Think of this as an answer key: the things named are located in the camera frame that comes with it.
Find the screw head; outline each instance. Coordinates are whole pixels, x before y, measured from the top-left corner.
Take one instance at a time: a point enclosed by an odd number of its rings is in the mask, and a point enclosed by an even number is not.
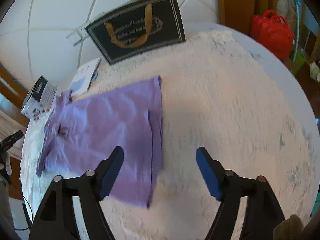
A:
[[[88,170],[85,174],[86,174],[86,176],[91,177],[91,176],[93,176],[95,173],[96,173],[95,170]]]
[[[55,182],[58,182],[60,180],[62,180],[62,176],[61,175],[54,176],[54,178],[53,178],[53,181],[55,181]]]
[[[226,175],[232,177],[235,173],[232,170],[226,170]]]
[[[257,177],[257,180],[260,181],[260,182],[266,182],[266,181],[267,181],[266,177],[265,177],[265,176],[262,176],[262,175],[259,175],[259,176]]]

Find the white furry cloth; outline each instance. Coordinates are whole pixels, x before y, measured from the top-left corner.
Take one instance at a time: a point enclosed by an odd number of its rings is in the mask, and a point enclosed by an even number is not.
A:
[[[162,79],[163,171],[149,210],[111,198],[101,202],[116,239],[205,238],[220,203],[209,195],[196,164],[199,146],[239,176],[264,175],[285,217],[308,220],[316,171],[307,140],[280,90],[231,32],[200,33],[98,71],[81,98],[155,75]],[[56,175],[35,175],[46,120],[30,122],[23,145],[20,179],[34,214]],[[86,237],[79,202],[74,205],[80,234]],[[242,201],[232,239],[240,235],[244,211]]]

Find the product box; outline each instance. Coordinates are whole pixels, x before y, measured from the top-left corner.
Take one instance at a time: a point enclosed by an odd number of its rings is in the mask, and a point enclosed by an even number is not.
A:
[[[86,31],[110,64],[185,41],[177,0],[131,0],[94,20]]]
[[[56,91],[57,87],[41,76],[24,99],[21,114],[37,121],[41,113],[50,110]]]

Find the folded shirt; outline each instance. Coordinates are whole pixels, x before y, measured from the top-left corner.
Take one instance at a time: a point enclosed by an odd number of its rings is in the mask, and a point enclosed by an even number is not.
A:
[[[76,102],[71,92],[56,96],[44,127],[36,174],[95,169],[116,146],[124,162],[110,195],[148,207],[162,166],[160,78],[153,77]]]

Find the white tile wall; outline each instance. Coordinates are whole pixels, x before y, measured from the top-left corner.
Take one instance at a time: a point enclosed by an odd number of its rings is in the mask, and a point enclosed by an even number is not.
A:
[[[32,0],[16,0],[0,24],[0,35],[28,28]]]
[[[90,39],[80,51],[80,45],[73,47],[66,36],[88,17],[93,19],[127,1],[16,0],[0,23],[0,62],[27,89],[41,75],[53,83],[68,83],[79,64],[101,54]],[[217,0],[178,3],[184,23],[217,22]]]

